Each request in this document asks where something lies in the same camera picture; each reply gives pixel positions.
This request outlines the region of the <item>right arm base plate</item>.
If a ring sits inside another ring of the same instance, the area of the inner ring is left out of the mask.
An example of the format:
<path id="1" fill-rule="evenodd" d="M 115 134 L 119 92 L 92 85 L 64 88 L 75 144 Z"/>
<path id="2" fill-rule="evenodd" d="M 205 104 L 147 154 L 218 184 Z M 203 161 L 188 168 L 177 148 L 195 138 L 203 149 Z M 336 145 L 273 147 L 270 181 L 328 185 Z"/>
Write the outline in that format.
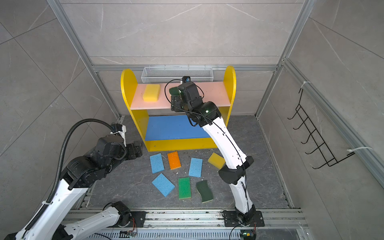
<path id="1" fill-rule="evenodd" d="M 264 227 L 264 217 L 261 211 L 250 211 L 243 215 L 236 211 L 222 211 L 222 217 L 226 227 Z"/>

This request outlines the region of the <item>yellow sponge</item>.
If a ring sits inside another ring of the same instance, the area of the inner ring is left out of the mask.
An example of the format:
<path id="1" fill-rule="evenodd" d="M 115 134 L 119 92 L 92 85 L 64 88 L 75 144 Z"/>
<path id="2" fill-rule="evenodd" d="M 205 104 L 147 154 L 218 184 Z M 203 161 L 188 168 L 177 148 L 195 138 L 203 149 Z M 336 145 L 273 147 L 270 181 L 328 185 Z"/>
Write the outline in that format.
<path id="1" fill-rule="evenodd" d="M 208 159 L 208 162 L 218 170 L 220 170 L 226 164 L 225 159 L 216 153 L 212 153 Z"/>
<path id="2" fill-rule="evenodd" d="M 159 100 L 160 91 L 161 91 L 161 85 L 158 85 L 158 84 L 146 85 L 143 93 L 143 101 L 146 103 L 157 102 Z"/>

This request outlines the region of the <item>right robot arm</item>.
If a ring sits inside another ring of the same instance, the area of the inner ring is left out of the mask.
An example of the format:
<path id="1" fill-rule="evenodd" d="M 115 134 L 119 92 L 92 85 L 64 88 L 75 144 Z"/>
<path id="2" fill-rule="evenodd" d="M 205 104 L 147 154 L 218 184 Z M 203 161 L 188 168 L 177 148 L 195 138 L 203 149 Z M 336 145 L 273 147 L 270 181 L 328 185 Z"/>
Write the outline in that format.
<path id="1" fill-rule="evenodd" d="M 180 85 L 169 89 L 171 98 L 167 100 L 171 110 L 185 113 L 191 126 L 201 127 L 214 141 L 226 162 L 219 170 L 219 176 L 231 188 L 239 221 L 249 225 L 256 210 L 247 189 L 246 169 L 254 160 L 236 144 L 218 107 L 211 101 L 203 101 L 201 88 L 189 76 L 180 81 Z"/>

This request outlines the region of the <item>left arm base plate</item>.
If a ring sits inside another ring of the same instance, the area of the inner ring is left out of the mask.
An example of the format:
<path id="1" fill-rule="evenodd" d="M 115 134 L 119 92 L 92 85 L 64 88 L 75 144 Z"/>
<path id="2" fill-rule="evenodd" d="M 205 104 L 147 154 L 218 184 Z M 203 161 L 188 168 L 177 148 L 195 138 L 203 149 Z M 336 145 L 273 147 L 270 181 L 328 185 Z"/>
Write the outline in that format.
<path id="1" fill-rule="evenodd" d="M 134 211 L 129 214 L 123 214 L 122 217 L 119 218 L 117 226 L 120 228 L 133 228 L 139 227 L 143 228 L 147 212 L 145 211 Z"/>

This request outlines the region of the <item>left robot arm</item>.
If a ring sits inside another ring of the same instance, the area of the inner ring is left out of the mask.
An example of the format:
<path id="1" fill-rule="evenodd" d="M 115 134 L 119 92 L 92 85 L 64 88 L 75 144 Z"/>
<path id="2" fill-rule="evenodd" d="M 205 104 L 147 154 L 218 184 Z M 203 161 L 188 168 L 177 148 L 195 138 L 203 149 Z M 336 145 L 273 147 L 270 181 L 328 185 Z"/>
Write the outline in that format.
<path id="1" fill-rule="evenodd" d="M 59 171 L 59 183 L 39 211 L 19 232 L 7 240 L 82 240 L 107 227 L 126 227 L 132 223 L 130 209 L 121 201 L 107 204 L 98 214 L 74 224 L 63 225 L 73 205 L 98 180 L 121 163 L 140 158 L 142 143 L 127 144 L 123 137 L 107 135 L 94 148 L 71 160 Z"/>

